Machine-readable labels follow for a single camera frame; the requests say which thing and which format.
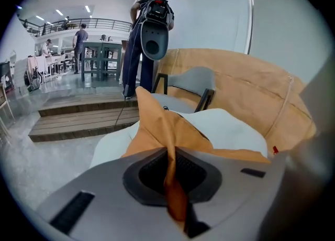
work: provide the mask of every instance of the ceiling light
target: ceiling light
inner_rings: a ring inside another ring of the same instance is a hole
[[[60,12],[60,11],[57,10],[57,9],[56,9],[56,12],[57,12],[58,14],[60,14],[61,16],[63,15],[62,12]]]

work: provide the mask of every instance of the metal railing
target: metal railing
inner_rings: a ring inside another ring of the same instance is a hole
[[[125,32],[131,31],[131,23],[113,19],[104,18],[78,18],[64,21],[54,22],[50,24],[44,24],[38,26],[34,23],[24,21],[20,19],[25,29],[30,35],[34,37],[43,36],[56,31],[63,31],[69,29],[79,29],[81,24],[86,24],[86,29],[114,29]]]

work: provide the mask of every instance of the wooden platform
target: wooden platform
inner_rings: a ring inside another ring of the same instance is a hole
[[[38,112],[41,117],[69,113],[121,108],[124,98],[121,93],[86,94],[49,99]],[[125,107],[137,107],[137,98],[126,101]]]
[[[120,111],[121,108],[102,109],[41,117],[29,137],[40,142],[97,136],[129,127],[139,120],[137,107],[125,107],[114,128]]]

